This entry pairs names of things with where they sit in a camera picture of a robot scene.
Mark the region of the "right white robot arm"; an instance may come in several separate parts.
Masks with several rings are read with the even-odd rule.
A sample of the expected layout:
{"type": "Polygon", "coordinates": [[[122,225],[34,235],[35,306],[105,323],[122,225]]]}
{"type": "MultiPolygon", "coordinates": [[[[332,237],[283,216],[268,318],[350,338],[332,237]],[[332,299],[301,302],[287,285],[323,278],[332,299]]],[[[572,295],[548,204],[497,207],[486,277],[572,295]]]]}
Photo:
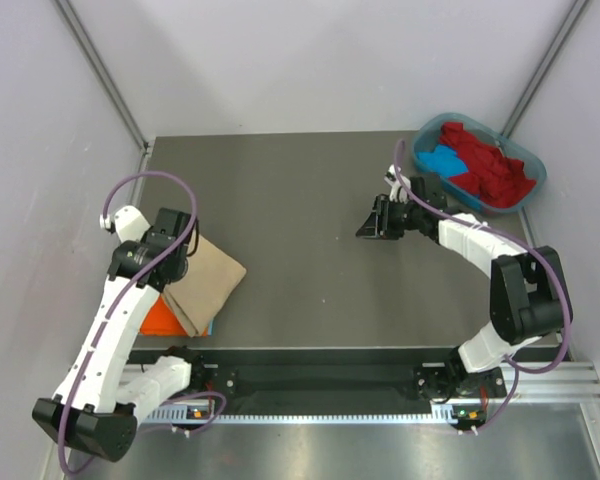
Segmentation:
{"type": "Polygon", "coordinates": [[[399,240],[417,231],[461,256],[489,280],[489,321],[457,347],[447,362],[446,380],[456,394],[467,396],[521,348],[572,322],[566,281],[558,252],[533,249],[497,231],[473,214],[447,202],[434,174],[410,178],[388,171],[391,190],[375,197],[370,215],[356,235],[367,240],[399,240]]]}

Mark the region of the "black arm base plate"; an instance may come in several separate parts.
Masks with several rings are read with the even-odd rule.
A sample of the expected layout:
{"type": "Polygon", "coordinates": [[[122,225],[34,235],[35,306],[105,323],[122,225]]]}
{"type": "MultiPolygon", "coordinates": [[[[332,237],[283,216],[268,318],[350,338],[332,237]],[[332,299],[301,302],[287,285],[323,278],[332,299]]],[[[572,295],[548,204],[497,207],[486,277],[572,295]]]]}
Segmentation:
{"type": "Polygon", "coordinates": [[[502,370],[468,373],[455,348],[208,349],[194,353],[202,384],[234,398],[256,393],[364,392],[407,401],[506,396],[502,370]]]}

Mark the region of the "beige t shirt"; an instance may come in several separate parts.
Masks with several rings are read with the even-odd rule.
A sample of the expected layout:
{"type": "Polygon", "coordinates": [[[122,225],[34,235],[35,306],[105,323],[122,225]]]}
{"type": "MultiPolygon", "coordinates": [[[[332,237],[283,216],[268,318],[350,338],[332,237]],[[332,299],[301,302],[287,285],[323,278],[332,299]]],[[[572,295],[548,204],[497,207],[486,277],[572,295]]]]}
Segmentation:
{"type": "Polygon", "coordinates": [[[207,326],[215,321],[246,273],[243,265],[201,236],[197,252],[188,259],[184,278],[168,285],[162,298],[187,337],[206,337],[207,326]]]}

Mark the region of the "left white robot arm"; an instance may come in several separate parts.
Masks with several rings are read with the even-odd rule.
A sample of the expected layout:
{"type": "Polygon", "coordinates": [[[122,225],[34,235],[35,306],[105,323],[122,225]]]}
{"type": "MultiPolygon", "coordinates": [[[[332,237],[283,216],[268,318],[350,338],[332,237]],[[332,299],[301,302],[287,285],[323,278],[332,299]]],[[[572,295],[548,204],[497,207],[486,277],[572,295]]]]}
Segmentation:
{"type": "Polygon", "coordinates": [[[131,206],[109,221],[120,244],[92,326],[65,379],[32,410],[34,422],[57,444],[117,462],[138,426],[163,402],[179,392],[196,396],[206,387],[205,370],[174,352],[121,382],[142,323],[164,288],[187,271],[194,223],[189,214],[167,208],[148,223],[131,206]]]}

